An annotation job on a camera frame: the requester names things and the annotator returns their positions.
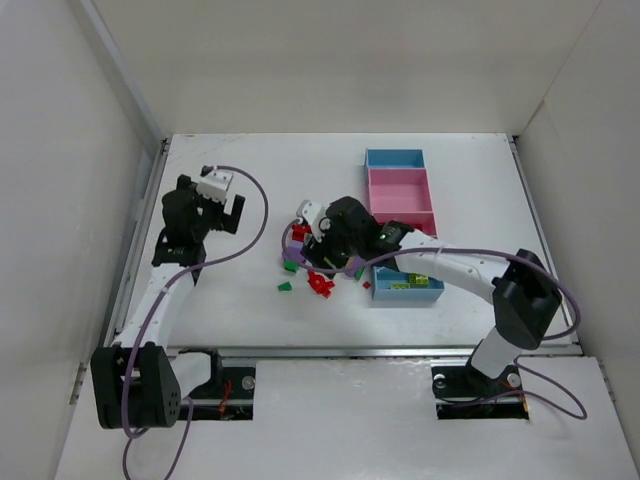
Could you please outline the red lego cluster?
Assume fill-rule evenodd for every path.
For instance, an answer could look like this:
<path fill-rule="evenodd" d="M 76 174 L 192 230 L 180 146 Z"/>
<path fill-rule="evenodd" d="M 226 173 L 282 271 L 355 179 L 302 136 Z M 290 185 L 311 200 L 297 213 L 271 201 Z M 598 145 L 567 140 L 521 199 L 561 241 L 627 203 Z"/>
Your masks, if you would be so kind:
<path fill-rule="evenodd" d="M 331 296 L 332 289 L 335 287 L 335 283 L 332 280 L 327 279 L 322 274 L 312 271 L 308 272 L 307 283 L 317 295 L 325 299 L 328 299 Z"/>

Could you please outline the blue and pink sorting tray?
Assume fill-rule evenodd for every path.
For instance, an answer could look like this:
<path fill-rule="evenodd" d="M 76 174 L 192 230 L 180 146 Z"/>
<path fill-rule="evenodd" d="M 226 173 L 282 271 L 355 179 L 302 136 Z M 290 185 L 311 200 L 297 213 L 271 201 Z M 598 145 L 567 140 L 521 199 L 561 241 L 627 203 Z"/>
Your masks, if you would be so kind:
<path fill-rule="evenodd" d="M 432 237 L 437 235 L 434 208 L 423 151 L 420 149 L 368 149 L 364 161 L 369 210 L 376 220 L 397 220 Z M 392 283 L 409 283 L 409 273 L 388 268 L 371 269 L 375 301 L 437 301 L 444 283 L 429 277 L 427 288 L 392 290 Z"/>

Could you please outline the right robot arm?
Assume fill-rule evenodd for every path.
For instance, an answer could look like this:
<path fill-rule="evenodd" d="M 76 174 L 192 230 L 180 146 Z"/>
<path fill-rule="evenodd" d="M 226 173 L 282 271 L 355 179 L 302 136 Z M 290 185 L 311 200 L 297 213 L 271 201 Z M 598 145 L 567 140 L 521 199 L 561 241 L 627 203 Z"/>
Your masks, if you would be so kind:
<path fill-rule="evenodd" d="M 311 234 L 302 255 L 317 269 L 343 269 L 358 257 L 437 279 L 490 304 L 494 326 L 467 362 L 482 379 L 498 379 L 522 352 L 537 349 L 562 302 L 554 279 L 528 250 L 503 255 L 458 249 L 399 219 L 379 222 L 350 196 L 328 206 L 306 200 L 297 216 Z"/>

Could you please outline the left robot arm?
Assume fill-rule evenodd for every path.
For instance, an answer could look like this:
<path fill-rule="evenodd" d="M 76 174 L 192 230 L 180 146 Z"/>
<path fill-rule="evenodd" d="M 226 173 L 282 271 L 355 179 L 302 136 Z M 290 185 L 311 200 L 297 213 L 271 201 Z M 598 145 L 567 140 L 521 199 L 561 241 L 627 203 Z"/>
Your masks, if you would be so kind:
<path fill-rule="evenodd" d="M 187 349 L 171 358 L 167 349 L 181 307 L 198 283 L 207 235 L 238 229 L 245 199 L 230 196 L 232 180 L 230 171 L 206 168 L 197 180 L 179 176 L 176 187 L 162 197 L 164 225 L 142 300 L 111 345 L 91 357 L 102 428 L 171 427 L 191 392 L 219 383 L 216 350 Z"/>

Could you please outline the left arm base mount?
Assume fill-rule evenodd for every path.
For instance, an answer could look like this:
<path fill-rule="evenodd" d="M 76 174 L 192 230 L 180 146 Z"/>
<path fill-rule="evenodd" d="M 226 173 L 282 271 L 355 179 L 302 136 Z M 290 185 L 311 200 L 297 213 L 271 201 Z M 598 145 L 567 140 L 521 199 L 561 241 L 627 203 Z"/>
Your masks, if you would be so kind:
<path fill-rule="evenodd" d="M 254 365 L 224 366 L 219 382 L 197 387 L 193 421 L 251 421 L 254 413 L 256 368 Z"/>

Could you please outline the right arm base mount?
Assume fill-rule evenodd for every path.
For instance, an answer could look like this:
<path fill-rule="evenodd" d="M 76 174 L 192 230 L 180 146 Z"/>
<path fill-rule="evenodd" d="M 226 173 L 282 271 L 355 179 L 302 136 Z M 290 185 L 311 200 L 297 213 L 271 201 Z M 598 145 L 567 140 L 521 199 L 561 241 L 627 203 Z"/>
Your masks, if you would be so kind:
<path fill-rule="evenodd" d="M 528 420 L 520 372 L 509 365 L 497 379 L 470 367 L 431 368 L 432 392 L 439 420 Z"/>

